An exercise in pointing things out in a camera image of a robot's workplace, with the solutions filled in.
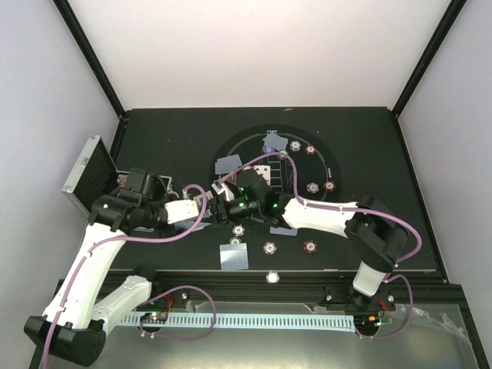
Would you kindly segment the dealt blue card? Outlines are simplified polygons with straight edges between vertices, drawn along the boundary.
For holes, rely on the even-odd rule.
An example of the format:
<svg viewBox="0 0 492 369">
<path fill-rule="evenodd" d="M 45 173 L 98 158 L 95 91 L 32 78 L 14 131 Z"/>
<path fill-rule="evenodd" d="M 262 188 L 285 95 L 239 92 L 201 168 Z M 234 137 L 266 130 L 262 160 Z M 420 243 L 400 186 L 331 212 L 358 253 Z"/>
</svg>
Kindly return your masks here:
<svg viewBox="0 0 492 369">
<path fill-rule="evenodd" d="M 219 255 L 222 271 L 243 271 L 249 269 L 248 247 L 245 243 L 221 244 Z"/>
<path fill-rule="evenodd" d="M 264 145 L 274 150 L 284 150 L 288 145 L 288 139 L 278 135 L 277 133 L 268 133 L 263 139 Z"/>
<path fill-rule="evenodd" d="M 232 172 L 238 166 L 240 165 L 234 161 L 216 161 L 214 163 L 214 173 L 216 175 L 224 175 Z"/>
<path fill-rule="evenodd" d="M 296 237 L 298 234 L 298 230 L 295 228 L 282 228 L 282 227 L 270 227 L 271 234 L 283 235 L 288 237 Z"/>
</svg>

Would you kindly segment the red chip mat top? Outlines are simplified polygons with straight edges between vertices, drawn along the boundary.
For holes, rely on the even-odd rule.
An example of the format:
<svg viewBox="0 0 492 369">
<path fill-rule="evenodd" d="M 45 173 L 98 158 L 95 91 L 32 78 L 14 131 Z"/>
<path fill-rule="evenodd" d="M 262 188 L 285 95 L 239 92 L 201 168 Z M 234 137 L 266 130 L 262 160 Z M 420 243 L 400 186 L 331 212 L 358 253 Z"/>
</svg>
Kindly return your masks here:
<svg viewBox="0 0 492 369">
<path fill-rule="evenodd" d="M 313 145 L 307 145 L 305 152 L 307 155 L 314 155 L 316 153 L 316 148 Z"/>
</svg>

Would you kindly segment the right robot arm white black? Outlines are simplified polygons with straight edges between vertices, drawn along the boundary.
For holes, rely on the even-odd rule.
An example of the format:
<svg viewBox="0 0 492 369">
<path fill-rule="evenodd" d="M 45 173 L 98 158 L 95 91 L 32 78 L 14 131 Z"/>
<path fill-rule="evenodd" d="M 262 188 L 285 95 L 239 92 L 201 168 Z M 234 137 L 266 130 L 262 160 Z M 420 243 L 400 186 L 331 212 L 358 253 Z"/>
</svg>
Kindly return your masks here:
<svg viewBox="0 0 492 369">
<path fill-rule="evenodd" d="M 377 201 L 332 204 L 273 189 L 254 169 L 241 171 L 232 191 L 224 178 L 212 184 L 209 203 L 215 223 L 239 224 L 254 218 L 274 228 L 311 229 L 349 240 L 361 257 L 347 299 L 366 311 L 393 271 L 408 240 L 403 221 L 377 209 Z"/>
</svg>

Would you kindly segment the red chip mat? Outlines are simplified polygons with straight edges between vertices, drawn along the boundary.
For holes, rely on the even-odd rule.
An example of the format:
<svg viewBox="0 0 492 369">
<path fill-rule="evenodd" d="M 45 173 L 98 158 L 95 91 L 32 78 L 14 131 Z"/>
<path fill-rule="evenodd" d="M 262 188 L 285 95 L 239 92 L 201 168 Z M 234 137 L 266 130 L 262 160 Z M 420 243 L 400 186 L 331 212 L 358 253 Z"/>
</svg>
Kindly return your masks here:
<svg viewBox="0 0 492 369">
<path fill-rule="evenodd" d="M 332 193 L 336 188 L 336 184 L 333 181 L 326 181 L 324 183 L 324 190 L 327 193 Z"/>
<path fill-rule="evenodd" d="M 313 145 L 307 145 L 305 152 L 307 155 L 314 155 L 316 153 L 316 148 Z"/>
</svg>

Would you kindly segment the blue poker chip stack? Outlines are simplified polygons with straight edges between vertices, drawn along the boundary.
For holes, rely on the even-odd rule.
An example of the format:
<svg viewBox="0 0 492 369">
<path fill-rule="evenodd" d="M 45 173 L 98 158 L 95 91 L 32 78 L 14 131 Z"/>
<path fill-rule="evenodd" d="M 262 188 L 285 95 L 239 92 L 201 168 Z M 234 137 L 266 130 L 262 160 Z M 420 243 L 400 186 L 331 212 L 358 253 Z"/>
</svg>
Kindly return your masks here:
<svg viewBox="0 0 492 369">
<path fill-rule="evenodd" d="M 264 250 L 264 253 L 267 254 L 267 255 L 273 255 L 276 250 L 277 250 L 277 247 L 276 247 L 276 244 L 273 243 L 273 242 L 267 242 L 264 244 L 264 247 L 263 247 L 263 250 Z"/>
</svg>

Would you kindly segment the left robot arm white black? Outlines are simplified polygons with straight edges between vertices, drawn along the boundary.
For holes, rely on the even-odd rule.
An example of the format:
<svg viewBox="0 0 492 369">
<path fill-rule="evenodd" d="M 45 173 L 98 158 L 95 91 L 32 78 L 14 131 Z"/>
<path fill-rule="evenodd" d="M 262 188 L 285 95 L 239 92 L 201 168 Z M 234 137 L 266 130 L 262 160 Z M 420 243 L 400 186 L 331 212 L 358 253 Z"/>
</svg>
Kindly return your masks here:
<svg viewBox="0 0 492 369">
<path fill-rule="evenodd" d="M 92 205 L 81 247 L 61 287 L 24 332 L 42 350 L 43 368 L 55 356 L 83 367 L 100 356 L 120 320 L 145 303 L 158 306 L 165 288 L 152 273 L 135 273 L 101 301 L 97 299 L 113 260 L 128 241 L 169 244 L 188 236 L 205 215 L 208 198 L 199 185 L 181 195 L 162 177 L 139 169 Z"/>
</svg>

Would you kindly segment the dealt blue card top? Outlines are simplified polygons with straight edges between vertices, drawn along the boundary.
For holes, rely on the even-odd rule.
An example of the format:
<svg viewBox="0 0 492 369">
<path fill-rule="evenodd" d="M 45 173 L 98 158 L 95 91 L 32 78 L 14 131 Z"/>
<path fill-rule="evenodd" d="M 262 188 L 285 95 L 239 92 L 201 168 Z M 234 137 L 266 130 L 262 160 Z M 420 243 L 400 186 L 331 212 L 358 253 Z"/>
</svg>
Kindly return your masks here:
<svg viewBox="0 0 492 369">
<path fill-rule="evenodd" d="M 277 133 L 268 133 L 263 139 L 264 145 L 274 150 L 284 150 L 288 145 L 288 139 L 278 135 Z"/>
</svg>

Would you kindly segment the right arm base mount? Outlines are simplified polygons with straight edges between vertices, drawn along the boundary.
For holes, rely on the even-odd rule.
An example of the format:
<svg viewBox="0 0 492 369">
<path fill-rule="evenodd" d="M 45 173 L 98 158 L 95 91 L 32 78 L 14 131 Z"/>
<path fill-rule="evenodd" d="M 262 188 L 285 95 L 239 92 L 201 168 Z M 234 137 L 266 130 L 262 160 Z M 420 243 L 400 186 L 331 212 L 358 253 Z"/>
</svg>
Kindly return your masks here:
<svg viewBox="0 0 492 369">
<path fill-rule="evenodd" d="M 395 320 L 394 303 L 388 293 L 368 297 L 348 284 L 331 284 L 324 289 L 324 305 L 329 311 L 343 311 L 353 317 L 357 333 L 373 337 L 384 325 Z"/>
</svg>

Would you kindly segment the red poker chip stack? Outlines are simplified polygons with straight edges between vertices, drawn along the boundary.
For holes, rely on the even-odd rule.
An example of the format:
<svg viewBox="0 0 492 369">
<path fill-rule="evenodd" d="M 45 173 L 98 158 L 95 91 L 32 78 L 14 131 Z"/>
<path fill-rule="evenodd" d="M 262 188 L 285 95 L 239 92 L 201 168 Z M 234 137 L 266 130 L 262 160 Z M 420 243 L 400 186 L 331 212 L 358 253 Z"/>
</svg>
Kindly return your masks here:
<svg viewBox="0 0 492 369">
<path fill-rule="evenodd" d="M 317 251 L 317 244 L 313 241 L 306 241 L 304 242 L 303 249 L 306 253 L 313 254 Z"/>
</svg>

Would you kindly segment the white chip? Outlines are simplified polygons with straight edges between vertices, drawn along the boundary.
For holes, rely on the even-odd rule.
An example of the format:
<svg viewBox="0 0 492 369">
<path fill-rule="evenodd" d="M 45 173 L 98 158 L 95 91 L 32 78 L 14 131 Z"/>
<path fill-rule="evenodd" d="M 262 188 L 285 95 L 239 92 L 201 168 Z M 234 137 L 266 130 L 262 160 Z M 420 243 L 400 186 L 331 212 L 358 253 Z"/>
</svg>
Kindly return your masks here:
<svg viewBox="0 0 492 369">
<path fill-rule="evenodd" d="M 276 284 L 280 281 L 280 276 L 276 271 L 269 271 L 266 274 L 265 279 L 269 284 Z"/>
</svg>

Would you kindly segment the blue playing card deck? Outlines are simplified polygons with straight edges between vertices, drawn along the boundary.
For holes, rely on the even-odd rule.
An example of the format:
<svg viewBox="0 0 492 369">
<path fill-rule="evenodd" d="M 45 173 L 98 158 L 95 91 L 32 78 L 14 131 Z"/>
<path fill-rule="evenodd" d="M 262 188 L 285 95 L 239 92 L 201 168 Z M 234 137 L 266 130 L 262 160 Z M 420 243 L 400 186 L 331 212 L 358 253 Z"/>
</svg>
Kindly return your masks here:
<svg viewBox="0 0 492 369">
<path fill-rule="evenodd" d="M 195 221 L 192 221 L 192 220 L 189 220 L 189 221 L 179 221 L 179 222 L 176 222 L 174 224 L 174 227 L 175 227 L 175 230 L 176 231 L 180 231 L 180 232 L 184 232 L 184 231 L 187 231 L 189 228 L 191 228 L 193 226 L 193 224 L 195 223 Z M 204 228 L 206 228 L 207 226 L 209 226 L 210 223 L 207 223 L 207 222 L 200 222 L 198 223 L 198 225 L 193 229 L 193 231 L 200 231 Z"/>
</svg>

